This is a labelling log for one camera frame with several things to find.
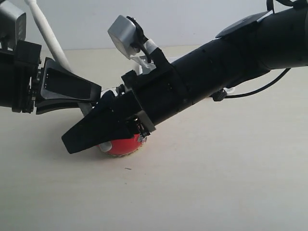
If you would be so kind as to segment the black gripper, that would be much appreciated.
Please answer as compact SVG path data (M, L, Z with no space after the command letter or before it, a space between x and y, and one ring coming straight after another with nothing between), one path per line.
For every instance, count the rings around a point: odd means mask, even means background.
M148 74L122 76L127 92L115 95L106 91L95 107L82 120L72 126L62 141L70 154L101 143L130 139L139 134L138 122L149 132L158 124L188 108L188 87L181 76L180 67L186 55L170 63L160 48L149 53L146 64L153 61L156 69Z

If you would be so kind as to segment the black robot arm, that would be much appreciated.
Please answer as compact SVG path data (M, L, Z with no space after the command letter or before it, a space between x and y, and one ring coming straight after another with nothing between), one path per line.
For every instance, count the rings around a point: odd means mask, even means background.
M79 108L83 118L62 141L71 154L93 146L104 152L135 151L155 127L206 97L229 99L237 85L274 69L287 73L308 64L308 3L283 0L286 10L253 14L222 30L214 40L169 62L136 19L118 16L108 29L116 48L144 67L122 76L115 89L73 73L35 1L28 5L52 53L41 61L41 46L25 41L26 13L0 3L0 104L16 113L38 115Z

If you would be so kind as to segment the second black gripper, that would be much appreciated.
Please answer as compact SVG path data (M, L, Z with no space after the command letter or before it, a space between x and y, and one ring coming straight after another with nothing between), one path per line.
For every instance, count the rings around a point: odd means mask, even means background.
M35 106L37 115L79 108L78 103L94 106L101 86L73 74L51 58L45 59L41 77L40 95L45 100L35 101L37 90L31 84L39 74L41 48L40 44L23 40L12 51L1 48L0 106L15 113L32 113Z

